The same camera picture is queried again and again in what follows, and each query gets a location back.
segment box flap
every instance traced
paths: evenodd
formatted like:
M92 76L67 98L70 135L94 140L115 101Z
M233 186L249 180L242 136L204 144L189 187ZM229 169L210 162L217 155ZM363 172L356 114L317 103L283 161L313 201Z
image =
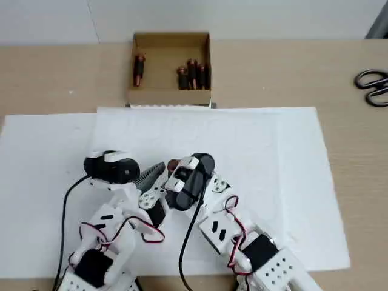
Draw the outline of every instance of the box flap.
M209 105L211 93L197 91L129 91L128 99L133 105Z
M196 47L207 42L207 32L136 32L138 47Z

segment black cable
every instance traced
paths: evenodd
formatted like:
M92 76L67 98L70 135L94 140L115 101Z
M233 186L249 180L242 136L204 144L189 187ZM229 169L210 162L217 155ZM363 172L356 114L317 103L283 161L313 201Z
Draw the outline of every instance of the black cable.
M179 275L181 277L181 280L183 282L183 284L185 285L186 289L188 291L193 291L193 289L189 286L189 284L187 283L185 277L184 277L184 274L183 274L183 267L182 267L182 262L183 262L183 255L184 255L184 251L186 249L186 244L187 244L187 241L189 240L189 236L192 232L192 229L193 229L193 226L194 226L194 223L196 221L196 218L198 216L198 213L199 213L199 210L204 202L204 196L205 196L205 190L206 190L206 172L204 170L204 166L202 163L200 163L203 167L203 184L204 184L204 187L202 188L202 192L201 192L201 196L199 196L199 200L198 200L198 205L196 206L196 209L194 211L194 215L193 215L193 218L189 224L189 228L187 229L187 232L186 232L186 236L184 237L184 240L183 240L183 243L182 243L182 247L181 247L181 253L179 254L179 263L178 263L178 267L179 267Z
M142 288L141 285L140 285L139 278L136 277L135 283L136 283L136 285L138 286L139 291L143 291L143 288Z
M62 261L63 261L63 252L64 252L64 244L65 244L65 217L66 217L66 203L67 203L67 198L69 197L70 192L80 185L83 181L85 181L87 178L89 178L89 175L83 176L81 179L79 179L77 182L75 182L69 189L66 191L65 197L63 199L63 208L62 208L62 221L61 221L61 249L59 251L59 263L58 263L58 269L56 271L56 276L54 279L54 284L52 291L55 291L57 289L58 281L59 281L59 276L61 274L61 269L62 269Z

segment white bracket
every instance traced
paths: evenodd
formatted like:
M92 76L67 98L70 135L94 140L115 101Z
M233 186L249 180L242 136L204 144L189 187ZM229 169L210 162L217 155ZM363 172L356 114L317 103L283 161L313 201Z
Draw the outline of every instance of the white bracket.
M132 277L126 273L121 274L117 283L109 288L109 291L140 291L139 286ZM71 271L66 271L58 291L101 291L107 290L106 287L96 288L84 281Z
M241 234L241 229L233 221L233 217L226 216L224 212L205 219L199 225L199 229L220 254L226 253L227 245L232 243L232 238Z
M252 276L265 291L284 291L287 286L292 290L322 291L287 248L281 249Z
M187 156L185 158L182 158L179 164L176 166L171 177L164 184L164 188L176 193L179 193L180 191L182 191L184 187L184 181L175 178L176 171L181 167L189 170L194 170L196 166L198 166L198 164L199 164L199 160L194 156Z
M165 189L161 187L153 187L139 197L139 207L144 210L151 209L164 195L166 195Z
M114 153L106 153L104 156L105 162L117 162L123 159L130 159L132 156L129 152L114 152Z

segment red wire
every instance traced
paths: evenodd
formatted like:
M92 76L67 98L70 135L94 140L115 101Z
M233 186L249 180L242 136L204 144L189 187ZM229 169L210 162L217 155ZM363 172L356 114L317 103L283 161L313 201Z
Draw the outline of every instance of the red wire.
M141 234L141 238L142 238L142 240L143 240L145 243L149 243L149 244L160 244L160 243L162 243L162 242L164 241L165 235L164 235L164 233L163 233L160 229L158 229L157 227L153 226L152 224L148 223L147 221L145 221L145 220L143 220L143 219L141 219L141 218L139 218L139 217L137 217L137 216L130 216L130 217L126 218L126 219L122 222L122 224L120 225L118 231L115 233L115 235L114 235L113 238L110 240L110 242L107 243L107 244L104 244L104 243L102 242L101 245L104 246L104 247L110 246L110 244L111 244L111 243L119 236L119 234L120 234L122 228L125 226L125 224L126 224L127 222L129 222L129 224L133 227L133 225L130 223L130 220L131 220L131 219L137 219L138 221L142 222L142 223L145 224L146 226L148 226L148 227L152 228L153 230L157 231L157 232L162 236L162 239L152 241L152 240L149 240L149 239L145 239L145 238L144 238L144 234L142 233L142 234Z
M229 258L229 262L228 262L227 267L231 268L235 275L245 276L245 284L247 286L247 291L250 291L250 287L249 287L249 283L248 283L248 276L251 275L253 272L239 272L239 271L236 271L236 269L235 269L234 260L235 260L236 252L241 247L241 244L246 240L246 238L247 238L247 230L245 229L245 227L242 224L242 222L236 217L236 215L233 212L231 212L229 210L229 208L227 206L228 202L231 199L233 199L233 198L235 198L235 204L231 208L235 208L237 206L237 204L238 204L238 196L237 195L232 195L231 197L229 197L225 201L225 210L226 210L227 213L231 214L234 217L235 221L240 226L240 228L241 228L243 233L242 233L242 235L240 235L238 237L237 242L235 242L235 246L233 247L233 250L232 250L232 252L230 254L230 258Z
M103 233L103 232L101 231L101 229L98 229L97 227L95 227L93 224L91 224L91 223L89 223L89 222L81 222L81 225L79 226L78 232L79 232L79 235L80 235L81 239L82 239L82 232L81 232L81 226L82 226L82 225L89 226L89 227L91 227L91 228L97 230L97 231L102 235L102 237L104 238L104 240L105 240L105 241L108 241L108 238L107 238L107 236L105 235L105 233Z
M74 253L71 253L70 256L67 258L67 262L69 264L70 267L72 267L74 269L74 265L70 262L72 256L74 255Z
M235 243L235 246L233 247L233 250L232 250L232 253L230 254L230 258L229 258L229 262L227 264L227 267L229 268L234 268L234 260L235 260L235 255L236 255L236 252L237 250L240 248L241 244L245 241L245 239L247 238L247 230L245 229L244 225L242 224L242 222L236 217L236 215L230 211L230 208L228 208L228 202L235 198L235 204L233 205L233 207L231 208L235 208L238 204L238 196L237 195L232 195L231 197L229 197L228 199L226 199L225 201L225 210L227 213L231 214L236 223L240 226L241 230L242 230L242 235L240 235L238 237L238 241Z

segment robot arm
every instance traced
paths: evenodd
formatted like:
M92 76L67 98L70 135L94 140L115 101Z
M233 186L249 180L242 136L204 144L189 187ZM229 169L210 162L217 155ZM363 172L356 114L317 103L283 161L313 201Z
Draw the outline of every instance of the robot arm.
M123 152L94 153L84 161L91 176L90 184L113 193L89 222L82 222L81 245L69 257L69 268L59 291L139 291L136 276L127 263L136 248L136 232L145 242L162 242L164 234L157 228L164 216L153 213L150 188L164 171L160 163L139 173L137 163ZM144 235L157 237L149 241Z
M238 290L322 291L292 252L275 244L275 234L264 221L253 221L243 215L245 212L237 207L238 196L227 181L214 173L211 169L214 162L208 159L209 155L204 159L198 154L182 159L165 188L179 206L176 208L188 209L186 214L191 218L199 204L195 224L238 275ZM210 170L211 175L203 183L198 175L201 172L208 175ZM203 201L196 191L201 187L205 189Z

